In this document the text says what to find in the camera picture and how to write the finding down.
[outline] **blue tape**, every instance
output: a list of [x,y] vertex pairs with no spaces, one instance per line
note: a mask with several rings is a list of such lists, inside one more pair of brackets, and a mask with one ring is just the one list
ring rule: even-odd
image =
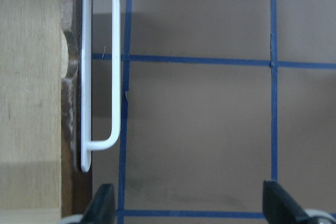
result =
[[[94,60],[111,60],[111,54],[92,54]],[[173,63],[197,63],[197,64],[215,64],[215,65],[240,65],[240,66],[264,66],[269,67],[268,60],[246,60],[246,59],[221,59],[221,58],[198,58],[198,57],[178,57],[178,56],[151,56],[151,55],[125,55],[122,60],[145,61],[145,62],[173,62]]]
[[336,64],[334,63],[279,61],[278,66],[283,68],[336,69]]
[[179,210],[124,210],[124,211],[117,211],[117,216],[264,219],[264,215],[261,212],[179,211]]
[[277,0],[271,0],[271,177],[278,179],[278,51]]
[[[131,28],[132,28],[132,0],[126,0],[125,31],[124,31],[124,55],[126,56],[128,56],[130,53]],[[129,80],[130,80],[130,62],[126,60],[123,63],[120,154],[119,154],[118,209],[121,210],[124,209],[125,205],[127,120],[128,120],[128,101],[126,98],[126,93],[129,90]],[[117,223],[118,224],[124,223],[123,216],[118,217]]]

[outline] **grid line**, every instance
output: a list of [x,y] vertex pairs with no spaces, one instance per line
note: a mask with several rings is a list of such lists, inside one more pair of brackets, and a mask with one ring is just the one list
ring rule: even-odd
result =
[[[124,27],[124,54],[130,53],[132,29],[132,0],[126,0],[125,27]],[[119,186],[118,186],[118,210],[124,210],[125,205],[125,180],[126,180],[126,151],[127,151],[127,120],[128,101],[126,93],[129,90],[130,62],[123,62],[123,82],[122,82],[122,105],[121,105],[121,130],[120,130],[120,153],[119,153]],[[124,217],[119,216],[118,224],[124,223]]]
[[[92,54],[93,60],[111,60],[111,54]],[[203,57],[180,57],[180,56],[155,56],[155,55],[121,55],[123,61],[140,62],[169,62],[169,63],[195,63],[210,65],[236,65],[236,66],[255,66],[271,67],[269,60],[250,60],[250,59],[227,59],[227,58],[203,58]],[[317,69],[317,70],[336,70],[336,63],[318,62],[297,62],[297,61],[277,61],[277,68],[298,68],[298,69]]]
[[271,178],[278,180],[277,0],[271,0]]
[[264,215],[261,212],[230,212],[230,211],[124,210],[124,211],[117,211],[117,216],[264,219]]

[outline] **light wood panel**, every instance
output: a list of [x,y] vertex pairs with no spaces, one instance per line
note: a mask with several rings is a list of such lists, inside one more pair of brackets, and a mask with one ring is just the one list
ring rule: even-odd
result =
[[52,208],[60,216],[60,19],[60,0],[0,2],[3,209]]
[[45,209],[0,209],[1,224],[55,224],[59,220],[58,208]]

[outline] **white handle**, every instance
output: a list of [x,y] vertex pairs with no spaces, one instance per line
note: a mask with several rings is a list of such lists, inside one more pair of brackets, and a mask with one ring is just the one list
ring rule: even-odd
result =
[[81,168],[87,172],[91,151],[105,150],[120,134],[120,1],[112,0],[112,125],[111,135],[102,141],[91,140],[91,2],[83,0],[81,50]]

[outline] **grid square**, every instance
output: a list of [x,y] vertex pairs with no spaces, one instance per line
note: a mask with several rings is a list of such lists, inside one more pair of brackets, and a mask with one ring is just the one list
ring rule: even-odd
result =
[[126,209],[260,211],[269,68],[132,62]]
[[279,69],[279,181],[304,208],[335,212],[336,71]]
[[336,62],[336,0],[277,0],[278,59]]
[[133,0],[131,54],[269,59],[270,0]]

